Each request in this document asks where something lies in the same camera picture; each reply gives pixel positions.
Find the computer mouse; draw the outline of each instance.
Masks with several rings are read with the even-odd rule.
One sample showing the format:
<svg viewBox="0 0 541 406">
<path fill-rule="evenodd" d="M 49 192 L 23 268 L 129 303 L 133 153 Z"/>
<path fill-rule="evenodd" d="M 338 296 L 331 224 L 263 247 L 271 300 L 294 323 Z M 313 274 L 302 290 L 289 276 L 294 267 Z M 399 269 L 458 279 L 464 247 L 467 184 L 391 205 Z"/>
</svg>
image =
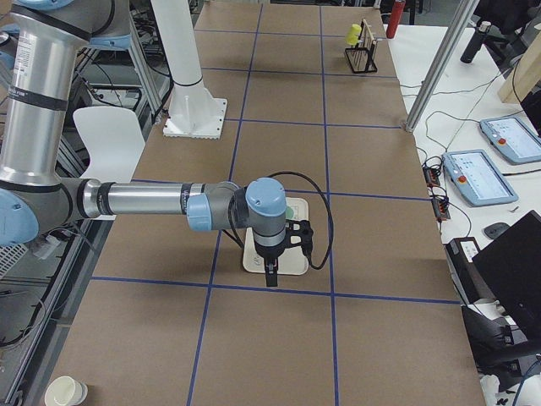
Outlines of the computer mouse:
<svg viewBox="0 0 541 406">
<path fill-rule="evenodd" d="M 509 228 L 509 224 L 506 222 L 495 222 L 483 228 L 483 233 L 490 239 L 497 239 L 507 228 Z"/>
</svg>

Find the white cup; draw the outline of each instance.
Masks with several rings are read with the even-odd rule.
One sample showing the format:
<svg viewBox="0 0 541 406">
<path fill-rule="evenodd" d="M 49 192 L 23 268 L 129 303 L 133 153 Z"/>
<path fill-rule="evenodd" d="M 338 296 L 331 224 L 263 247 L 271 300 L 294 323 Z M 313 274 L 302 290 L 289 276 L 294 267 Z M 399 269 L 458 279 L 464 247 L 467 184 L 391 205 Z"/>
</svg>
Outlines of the white cup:
<svg viewBox="0 0 541 406">
<path fill-rule="evenodd" d="M 75 406 L 83 403 L 88 387 L 71 376 L 55 379 L 45 392 L 46 406 Z"/>
</svg>

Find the robotic arm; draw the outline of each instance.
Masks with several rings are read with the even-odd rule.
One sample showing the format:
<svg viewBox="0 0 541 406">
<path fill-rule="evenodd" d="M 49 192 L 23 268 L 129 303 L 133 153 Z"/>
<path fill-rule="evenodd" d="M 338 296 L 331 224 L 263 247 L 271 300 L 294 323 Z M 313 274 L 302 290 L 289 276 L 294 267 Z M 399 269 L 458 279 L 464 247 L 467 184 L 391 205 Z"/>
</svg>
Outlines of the robotic arm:
<svg viewBox="0 0 541 406">
<path fill-rule="evenodd" d="M 293 246 L 302 246 L 309 256 L 313 233 L 308 222 L 286 220 L 285 191 L 278 181 L 261 178 L 247 188 L 231 182 L 102 184 L 55 173 L 77 51 L 89 44 L 126 49 L 128 12 L 128 0 L 18 0 L 13 5 L 20 34 L 0 155 L 0 245 L 28 242 L 101 214 L 183 214 L 195 231 L 252 227 L 267 286 L 276 286 L 278 257 Z M 301 241 L 293 244 L 293 236 Z"/>
</svg>

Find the black monitor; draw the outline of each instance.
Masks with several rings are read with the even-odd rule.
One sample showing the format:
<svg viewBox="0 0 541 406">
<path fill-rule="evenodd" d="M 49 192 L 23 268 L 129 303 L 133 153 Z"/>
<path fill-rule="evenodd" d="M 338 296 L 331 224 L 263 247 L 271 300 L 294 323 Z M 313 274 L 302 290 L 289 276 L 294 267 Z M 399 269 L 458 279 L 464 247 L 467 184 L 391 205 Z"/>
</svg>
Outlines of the black monitor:
<svg viewBox="0 0 541 406">
<path fill-rule="evenodd" d="M 541 216 L 530 211 L 473 264 L 526 337 L 541 339 Z"/>
</svg>

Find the red cylinder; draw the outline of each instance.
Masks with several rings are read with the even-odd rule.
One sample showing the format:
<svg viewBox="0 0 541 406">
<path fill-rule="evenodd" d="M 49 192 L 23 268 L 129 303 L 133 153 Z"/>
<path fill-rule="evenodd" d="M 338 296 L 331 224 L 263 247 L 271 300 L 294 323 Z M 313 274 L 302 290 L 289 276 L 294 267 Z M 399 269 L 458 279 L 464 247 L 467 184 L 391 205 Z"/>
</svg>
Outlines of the red cylinder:
<svg viewBox="0 0 541 406">
<path fill-rule="evenodd" d="M 396 28 L 400 23 L 400 18 L 402 17 L 402 12 L 404 11 L 404 6 L 406 5 L 406 0 L 395 0 L 395 3 L 392 6 L 391 19 L 387 25 L 387 38 L 394 38 L 396 34 Z"/>
</svg>

